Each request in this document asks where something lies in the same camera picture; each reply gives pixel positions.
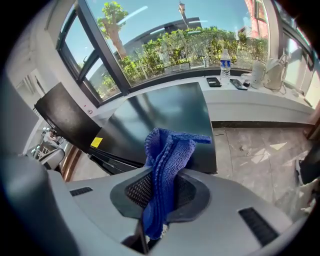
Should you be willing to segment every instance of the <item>black desk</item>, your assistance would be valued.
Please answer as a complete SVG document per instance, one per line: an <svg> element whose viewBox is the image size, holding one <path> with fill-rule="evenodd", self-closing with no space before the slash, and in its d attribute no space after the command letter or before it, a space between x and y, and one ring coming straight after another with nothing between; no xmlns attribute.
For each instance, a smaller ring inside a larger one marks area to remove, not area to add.
<svg viewBox="0 0 320 256"><path fill-rule="evenodd" d="M204 173L217 172L212 126L197 82L128 98L96 135L103 139L97 148L91 147L89 153L109 167L116 167L119 172L129 171L129 166L142 167L146 161L145 138L155 127L210 136L211 144L196 144L186 168ZM127 169L126 165L120 167L119 162L127 164Z"/></svg>

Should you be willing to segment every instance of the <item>windowsill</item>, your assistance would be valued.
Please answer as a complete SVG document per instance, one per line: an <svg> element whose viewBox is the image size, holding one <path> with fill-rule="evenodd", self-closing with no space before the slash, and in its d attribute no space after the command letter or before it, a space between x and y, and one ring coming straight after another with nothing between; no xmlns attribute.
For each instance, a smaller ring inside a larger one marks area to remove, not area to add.
<svg viewBox="0 0 320 256"><path fill-rule="evenodd" d="M314 111L304 101L302 95L295 97L289 88L286 88L286 94L282 95L279 91L273 92L263 86L260 89L250 86L247 91L238 90L231 83L221 87L209 87L207 78L213 77L220 79L217 75L211 75L179 79L150 86L106 103L97 109L91 117L99 123L99 120L108 119L130 97L193 82L198 82L202 89L211 121L269 121L308 124L309 116ZM244 81L239 76L231 76L230 78Z"/></svg>

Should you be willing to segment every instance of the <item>sky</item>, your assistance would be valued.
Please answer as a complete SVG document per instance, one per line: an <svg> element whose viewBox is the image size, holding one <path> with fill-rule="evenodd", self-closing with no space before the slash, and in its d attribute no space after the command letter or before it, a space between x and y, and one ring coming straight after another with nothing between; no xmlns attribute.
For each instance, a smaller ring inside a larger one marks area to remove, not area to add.
<svg viewBox="0 0 320 256"><path fill-rule="evenodd" d="M95 18L103 17L102 8L108 0L86 0ZM178 0L117 0L130 16L122 26L119 37L123 44L136 36L165 23L181 20ZM217 26L219 29L238 31L250 20L245 0L183 0L187 18L199 17L203 28ZM77 62L88 57L93 47L78 18L66 37L66 43ZM112 52L116 51L110 40Z"/></svg>

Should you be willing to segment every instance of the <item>white bag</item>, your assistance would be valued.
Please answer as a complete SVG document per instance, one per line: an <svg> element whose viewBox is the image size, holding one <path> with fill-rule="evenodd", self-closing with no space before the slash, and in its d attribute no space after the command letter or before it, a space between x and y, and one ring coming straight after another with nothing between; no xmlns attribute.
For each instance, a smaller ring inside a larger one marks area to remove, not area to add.
<svg viewBox="0 0 320 256"><path fill-rule="evenodd" d="M281 87L284 87L284 93L286 93L286 87L284 86L284 80L287 74L288 61L287 55L282 55L280 59L270 58L265 64L265 75L263 79L264 87L279 92Z"/></svg>

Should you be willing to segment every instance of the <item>black phone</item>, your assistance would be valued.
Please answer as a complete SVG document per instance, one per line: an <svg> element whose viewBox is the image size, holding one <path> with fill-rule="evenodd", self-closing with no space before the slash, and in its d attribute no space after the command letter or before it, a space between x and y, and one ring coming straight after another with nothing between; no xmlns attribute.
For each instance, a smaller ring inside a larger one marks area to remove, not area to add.
<svg viewBox="0 0 320 256"><path fill-rule="evenodd" d="M235 88L242 91L247 91L248 88L245 87L239 80L237 79L230 79L231 84L234 85Z"/></svg>
<svg viewBox="0 0 320 256"><path fill-rule="evenodd" d="M210 87L221 87L221 83L216 77L208 77L206 81Z"/></svg>

